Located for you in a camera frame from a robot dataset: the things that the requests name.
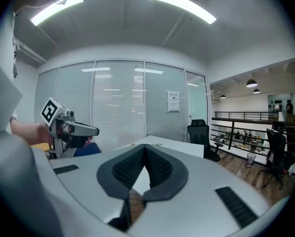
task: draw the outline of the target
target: white table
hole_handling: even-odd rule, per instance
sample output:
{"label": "white table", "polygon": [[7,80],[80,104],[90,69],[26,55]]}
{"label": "white table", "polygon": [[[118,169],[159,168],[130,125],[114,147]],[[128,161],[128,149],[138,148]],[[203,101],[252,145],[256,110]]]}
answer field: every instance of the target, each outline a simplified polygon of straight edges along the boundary
{"label": "white table", "polygon": [[[180,141],[175,141],[175,140],[169,140],[169,139],[164,139],[156,136],[147,136],[143,139],[140,139],[138,141],[135,141],[135,145],[139,144],[162,144],[160,147],[165,147],[173,150],[177,150],[179,152],[200,157],[203,158],[203,151],[204,151],[204,146],[203,145],[197,145],[197,144],[191,144],[191,143],[185,143],[185,142],[180,142]],[[147,172],[147,169],[144,167],[138,176],[133,189],[136,190],[140,195],[143,195],[144,192],[148,191],[150,189],[149,186],[150,180],[149,180],[149,174]]]}

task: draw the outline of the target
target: black metal railing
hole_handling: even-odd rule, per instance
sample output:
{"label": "black metal railing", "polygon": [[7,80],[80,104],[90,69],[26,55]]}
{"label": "black metal railing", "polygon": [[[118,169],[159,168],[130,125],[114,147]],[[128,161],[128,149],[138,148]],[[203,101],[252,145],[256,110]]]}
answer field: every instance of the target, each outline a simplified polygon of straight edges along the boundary
{"label": "black metal railing", "polygon": [[278,120],[278,113],[274,112],[215,112],[219,119],[250,119],[250,120]]}
{"label": "black metal railing", "polygon": [[[268,141],[266,138],[266,131],[265,130],[257,130],[252,129],[247,126],[247,128],[243,127],[236,127],[235,123],[253,123],[253,124],[272,124],[270,120],[242,120],[242,119],[233,119],[233,118],[212,118],[212,120],[216,121],[228,121],[232,122],[231,126],[227,125],[220,125],[220,124],[211,124],[212,128],[211,131],[218,132],[217,134],[211,133],[210,139],[213,141],[220,142],[224,145],[228,146],[228,150],[233,148],[238,148],[244,150],[245,152],[252,152],[257,155],[266,156],[266,150],[270,148],[268,146],[264,146],[264,141]],[[295,126],[295,122],[283,122],[286,126],[291,127]],[[247,135],[242,133],[235,133],[235,131],[246,131]],[[259,135],[249,136],[250,131],[256,132]],[[285,135],[294,135],[295,133],[283,133]],[[295,145],[292,142],[286,142],[289,145]]]}

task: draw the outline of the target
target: window blind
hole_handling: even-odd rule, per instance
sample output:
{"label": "window blind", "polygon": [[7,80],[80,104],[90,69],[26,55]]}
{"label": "window blind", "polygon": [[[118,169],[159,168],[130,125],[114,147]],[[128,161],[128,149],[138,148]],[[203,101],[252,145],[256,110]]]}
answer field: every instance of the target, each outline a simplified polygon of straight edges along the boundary
{"label": "window blind", "polygon": [[77,122],[90,125],[90,94],[94,62],[61,67],[55,99],[70,111]]}
{"label": "window blind", "polygon": [[35,91],[35,122],[43,122],[40,113],[49,97],[54,97],[57,73],[58,69],[55,69],[39,75],[37,88]]}
{"label": "window blind", "polygon": [[[184,71],[146,63],[146,136],[184,141],[187,99]],[[168,112],[167,91],[178,91],[180,111]]]}
{"label": "window blind", "polygon": [[143,63],[97,62],[92,94],[95,142],[110,151],[144,138]]}

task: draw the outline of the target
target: office chair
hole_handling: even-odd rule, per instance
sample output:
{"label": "office chair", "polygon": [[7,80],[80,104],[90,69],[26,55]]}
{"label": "office chair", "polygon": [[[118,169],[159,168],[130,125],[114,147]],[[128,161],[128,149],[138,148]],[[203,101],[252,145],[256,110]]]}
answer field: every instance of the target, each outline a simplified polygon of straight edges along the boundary
{"label": "office chair", "polygon": [[260,170],[261,172],[271,173],[272,176],[263,187],[267,187],[273,177],[280,183],[279,189],[283,187],[282,177],[286,174],[289,168],[295,163],[295,153],[288,153],[285,151],[286,138],[282,134],[286,131],[285,124],[277,121],[273,121],[272,128],[267,129],[267,136],[269,141],[270,151],[267,155],[266,166],[268,169]]}
{"label": "office chair", "polygon": [[209,138],[209,126],[208,125],[200,125],[200,126],[187,126],[190,142],[192,144],[204,145],[203,156],[205,159],[209,159],[215,162],[221,160],[221,157],[217,154],[217,150],[219,147],[223,147],[223,144],[215,142],[216,150],[213,152],[210,149],[210,138]]}
{"label": "office chair", "polygon": [[91,142],[89,145],[83,148],[77,148],[73,154],[73,157],[89,156],[102,153],[97,143]]}
{"label": "office chair", "polygon": [[206,122],[203,119],[193,119],[191,121],[191,126],[200,126],[200,125],[206,125]]}

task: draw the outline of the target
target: wooden floor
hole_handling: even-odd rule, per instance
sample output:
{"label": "wooden floor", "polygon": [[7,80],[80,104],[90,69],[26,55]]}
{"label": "wooden floor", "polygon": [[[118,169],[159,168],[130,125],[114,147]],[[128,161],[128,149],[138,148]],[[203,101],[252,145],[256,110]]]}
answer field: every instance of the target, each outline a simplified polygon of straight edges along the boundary
{"label": "wooden floor", "polygon": [[[284,184],[282,190],[279,190],[280,184],[275,178],[272,178],[268,186],[264,188],[263,185],[271,177],[271,174],[265,172],[261,172],[260,175],[258,175],[261,169],[265,169],[264,167],[253,164],[251,168],[246,168],[243,159],[222,151],[218,151],[218,155],[221,157],[221,161],[218,162],[218,164],[255,187],[256,190],[267,198],[271,205],[290,195],[295,187],[295,176],[285,175],[282,179]],[[130,191],[130,210],[132,222],[134,223],[143,212],[142,197],[134,190]]]}

